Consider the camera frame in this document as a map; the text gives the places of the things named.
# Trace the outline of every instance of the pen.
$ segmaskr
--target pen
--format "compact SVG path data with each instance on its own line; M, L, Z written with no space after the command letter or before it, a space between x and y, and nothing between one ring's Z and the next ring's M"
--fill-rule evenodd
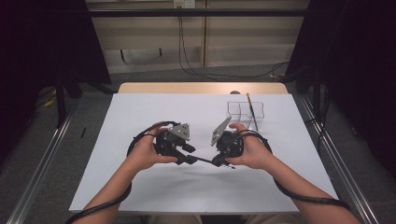
M247 100L248 100L248 106L250 107L251 116L253 117L254 120L254 125L256 125L256 131L258 132L259 127L257 126L256 116L254 116L253 106L251 105L251 101L250 101L250 97L248 96L248 93L247 93Z

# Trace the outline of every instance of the table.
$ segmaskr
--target table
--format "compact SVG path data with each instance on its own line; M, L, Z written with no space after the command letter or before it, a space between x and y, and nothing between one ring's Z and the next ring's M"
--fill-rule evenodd
M172 93L183 89L193 93ZM230 100L246 101L246 95L231 95L229 91L248 91L252 101L263 102L265 119L262 127L265 128L261 129L261 134L269 139L274 154L304 178L337 198L298 109L291 95L284 94L285 89L278 83L123 84L120 92L171 93L114 95L70 210L77 212L83 208L124 160L132 137L156 121L188 121L191 126L189 144L197 148L193 155L213 158L217 152L209 145L211 131L225 119L226 103ZM262 92L277 94L258 94ZM242 166L233 170L196 162L194 165L180 166L156 164L139 173L133 181L132 193L121 204L120 211L135 214L240 215L296 213L298 209L264 171Z

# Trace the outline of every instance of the gray carpet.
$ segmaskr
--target gray carpet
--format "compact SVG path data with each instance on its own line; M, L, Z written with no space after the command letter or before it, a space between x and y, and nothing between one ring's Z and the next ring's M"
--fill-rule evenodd
M271 68L272 65L253 65L200 68L195 69L195 71L200 74L216 73L240 76L212 76L219 81L270 82L273 79L267 75L261 77L246 76L262 75L271 70ZM285 69L286 66L281 66L276 70L276 75L283 74ZM106 86L117 90L121 83L129 81L213 80L189 75L182 70L170 70L112 75L112 81L112 85ZM64 140L57 150L24 223L63 223L70 216L67 211L68 206L74 197L78 181L84 172L111 102L110 95L105 95L87 84L81 84L80 86L84 90L84 94L78 99L77 110L71 119ZM296 94L294 83L288 83L287 88L293 94L303 119L308 119L301 105L302 96ZM75 103L75 100L67 98L66 102L68 107L70 107L70 105ZM37 108L31 125L2 166L0 175L0 223L7 222L12 209L30 181L50 142L57 122L55 106L40 106ZM313 130L312 126L307 126L314 143L316 143L318 134ZM379 223L396 223L396 182L372 157L364 140L354 135L351 127L342 111L331 100L327 114L326 129L339 149L348 169L372 206ZM340 198L352 205L352 212L359 217L359 211L353 206L354 203L326 152L321 150L320 155ZM120 215L116 223L139 223L139 219Z

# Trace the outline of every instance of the person's right hand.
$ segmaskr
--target person's right hand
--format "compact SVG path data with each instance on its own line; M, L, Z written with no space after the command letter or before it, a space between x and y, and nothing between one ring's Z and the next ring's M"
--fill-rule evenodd
M244 134L247 128L240 123L233 123L229 125L230 128L236 129L236 133ZM226 161L232 165L246 165L252 169L265 169L265 163L271 159L273 155L260 141L258 137L246 136L244 137L244 152L242 156L235 158L227 158Z

